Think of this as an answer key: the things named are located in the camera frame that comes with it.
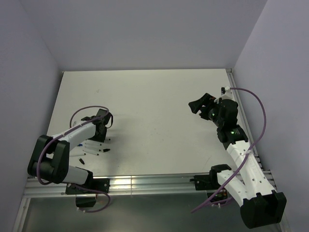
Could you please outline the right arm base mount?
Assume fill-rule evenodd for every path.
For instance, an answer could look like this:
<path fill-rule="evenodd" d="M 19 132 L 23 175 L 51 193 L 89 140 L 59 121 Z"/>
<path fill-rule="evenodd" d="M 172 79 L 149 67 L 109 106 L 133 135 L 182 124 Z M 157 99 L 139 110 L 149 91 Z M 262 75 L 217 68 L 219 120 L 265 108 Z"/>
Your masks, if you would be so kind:
<path fill-rule="evenodd" d="M 211 180 L 210 174 L 194 175 L 189 181 L 194 183 L 196 191 L 205 190 L 208 198 L 220 187 L 218 183 Z M 210 202 L 218 204 L 219 201 L 222 201 L 220 204 L 225 204 L 227 203 L 227 199 L 228 193 L 225 189 L 222 189 L 210 200 Z"/>

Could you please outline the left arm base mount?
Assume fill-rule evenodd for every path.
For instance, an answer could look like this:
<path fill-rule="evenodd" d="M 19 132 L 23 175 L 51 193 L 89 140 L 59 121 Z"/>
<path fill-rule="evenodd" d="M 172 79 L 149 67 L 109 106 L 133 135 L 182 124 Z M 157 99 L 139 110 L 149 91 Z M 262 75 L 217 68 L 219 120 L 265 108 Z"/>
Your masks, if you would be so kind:
<path fill-rule="evenodd" d="M 95 178 L 90 184 L 67 184 L 65 194 L 75 195 L 75 204 L 78 208 L 94 210 L 98 194 L 109 193 L 110 179 Z"/>

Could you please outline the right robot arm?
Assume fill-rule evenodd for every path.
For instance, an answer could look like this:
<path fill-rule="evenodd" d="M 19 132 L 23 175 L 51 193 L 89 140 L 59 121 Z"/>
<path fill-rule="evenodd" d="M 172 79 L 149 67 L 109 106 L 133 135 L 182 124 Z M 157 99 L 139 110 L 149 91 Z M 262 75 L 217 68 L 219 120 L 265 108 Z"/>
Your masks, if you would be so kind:
<path fill-rule="evenodd" d="M 217 99 L 206 93 L 188 105 L 192 113 L 216 125 L 218 139 L 237 167 L 235 171 L 226 164 L 211 167 L 210 185 L 227 190 L 240 206 L 247 228 L 280 223 L 286 197 L 270 184 L 252 153 L 248 137 L 238 124 L 238 103 L 231 97 Z"/>

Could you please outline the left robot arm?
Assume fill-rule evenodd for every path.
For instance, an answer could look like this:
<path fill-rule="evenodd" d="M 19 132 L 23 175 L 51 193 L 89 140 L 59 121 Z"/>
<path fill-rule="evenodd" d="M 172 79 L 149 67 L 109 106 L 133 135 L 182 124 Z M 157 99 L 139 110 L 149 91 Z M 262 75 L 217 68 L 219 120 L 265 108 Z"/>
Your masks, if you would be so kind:
<path fill-rule="evenodd" d="M 86 140 L 103 143 L 109 128 L 107 124 L 113 123 L 113 115 L 107 107 L 98 106 L 96 115 L 73 123 L 78 112 L 89 108 L 91 106 L 73 113 L 68 130 L 53 136 L 41 135 L 37 139 L 27 173 L 36 177 L 40 184 L 72 184 L 83 193 L 89 193 L 94 188 L 91 171 L 70 166 L 70 151 Z"/>

